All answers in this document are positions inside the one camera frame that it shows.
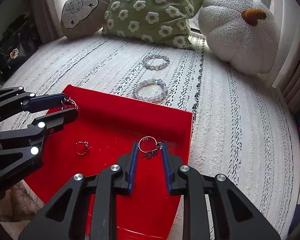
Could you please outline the black quilted handbag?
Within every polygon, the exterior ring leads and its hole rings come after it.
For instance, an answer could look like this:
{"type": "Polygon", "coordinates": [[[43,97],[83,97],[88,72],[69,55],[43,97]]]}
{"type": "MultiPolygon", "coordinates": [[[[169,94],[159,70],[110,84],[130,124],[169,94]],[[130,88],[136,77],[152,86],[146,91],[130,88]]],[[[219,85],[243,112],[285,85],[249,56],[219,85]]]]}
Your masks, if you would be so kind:
{"type": "Polygon", "coordinates": [[[18,16],[5,30],[0,40],[0,82],[24,64],[42,45],[31,13],[18,16]]]}

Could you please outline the green daisy pillow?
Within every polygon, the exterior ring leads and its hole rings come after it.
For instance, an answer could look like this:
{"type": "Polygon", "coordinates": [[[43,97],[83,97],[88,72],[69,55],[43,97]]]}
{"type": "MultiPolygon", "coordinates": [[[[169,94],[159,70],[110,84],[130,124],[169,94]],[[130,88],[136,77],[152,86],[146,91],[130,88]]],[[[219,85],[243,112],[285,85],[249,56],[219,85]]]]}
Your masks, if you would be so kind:
{"type": "Polygon", "coordinates": [[[138,38],[179,49],[193,49],[189,20],[204,0],[110,0],[104,35],[138,38]]]}

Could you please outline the red plastic tray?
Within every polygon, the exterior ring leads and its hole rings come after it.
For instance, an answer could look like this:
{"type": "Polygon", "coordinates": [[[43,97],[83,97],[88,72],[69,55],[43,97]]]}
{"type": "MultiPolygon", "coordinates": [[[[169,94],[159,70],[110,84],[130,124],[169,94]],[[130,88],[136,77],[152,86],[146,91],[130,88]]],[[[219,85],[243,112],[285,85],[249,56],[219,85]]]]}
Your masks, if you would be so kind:
{"type": "MultiPolygon", "coordinates": [[[[78,117],[49,135],[42,166],[25,183],[45,203],[70,179],[92,176],[131,151],[134,142],[150,150],[165,142],[171,154],[188,162],[191,112],[72,85],[64,93],[78,105],[78,117]]],[[[168,193],[161,153],[138,152],[132,193],[116,198],[118,239],[167,239],[180,198],[168,193]]]]}

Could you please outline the beige window curtain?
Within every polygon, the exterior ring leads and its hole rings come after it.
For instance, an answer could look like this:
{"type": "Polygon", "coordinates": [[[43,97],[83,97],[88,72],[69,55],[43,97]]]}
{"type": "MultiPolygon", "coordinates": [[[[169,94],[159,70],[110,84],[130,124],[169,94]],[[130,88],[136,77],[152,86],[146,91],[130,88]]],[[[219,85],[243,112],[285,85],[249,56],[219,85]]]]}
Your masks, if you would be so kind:
{"type": "Polygon", "coordinates": [[[266,84],[281,92],[292,114],[300,110],[300,5],[296,0],[272,0],[271,11],[280,39],[266,84]]]}

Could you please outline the beige sheep round pillow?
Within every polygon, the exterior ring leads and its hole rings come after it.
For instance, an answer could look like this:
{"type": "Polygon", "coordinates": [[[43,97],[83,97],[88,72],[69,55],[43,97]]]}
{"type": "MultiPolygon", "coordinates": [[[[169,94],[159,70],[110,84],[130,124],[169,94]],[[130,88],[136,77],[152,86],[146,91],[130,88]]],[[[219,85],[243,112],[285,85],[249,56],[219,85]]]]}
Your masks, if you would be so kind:
{"type": "Polygon", "coordinates": [[[61,29],[68,39],[93,35],[105,23],[110,0],[67,0],[61,15],[61,29]]]}

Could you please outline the white pumpkin plush pillow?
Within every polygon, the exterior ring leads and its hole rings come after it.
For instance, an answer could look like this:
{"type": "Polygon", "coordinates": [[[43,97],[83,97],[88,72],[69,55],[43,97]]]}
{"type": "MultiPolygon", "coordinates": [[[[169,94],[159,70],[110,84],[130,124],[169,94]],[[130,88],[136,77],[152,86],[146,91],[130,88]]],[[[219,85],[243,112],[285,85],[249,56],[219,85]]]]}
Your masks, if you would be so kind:
{"type": "Polygon", "coordinates": [[[255,75],[272,69],[280,32],[259,0],[204,0],[198,27],[210,50],[235,70],[255,75]]]}

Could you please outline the white striped knit blanket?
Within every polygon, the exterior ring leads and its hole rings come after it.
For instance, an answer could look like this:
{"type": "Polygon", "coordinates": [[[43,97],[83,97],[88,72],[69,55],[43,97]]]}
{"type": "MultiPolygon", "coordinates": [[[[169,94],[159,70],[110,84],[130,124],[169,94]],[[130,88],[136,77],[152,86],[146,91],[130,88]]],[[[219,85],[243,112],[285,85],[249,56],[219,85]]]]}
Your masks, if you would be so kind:
{"type": "Polygon", "coordinates": [[[151,77],[168,87],[165,106],[193,113],[190,165],[223,173],[288,235],[300,189],[300,140],[280,92],[222,61],[191,36],[182,50],[117,36],[60,38],[41,46],[5,83],[38,95],[67,85],[131,97],[151,77]]]}

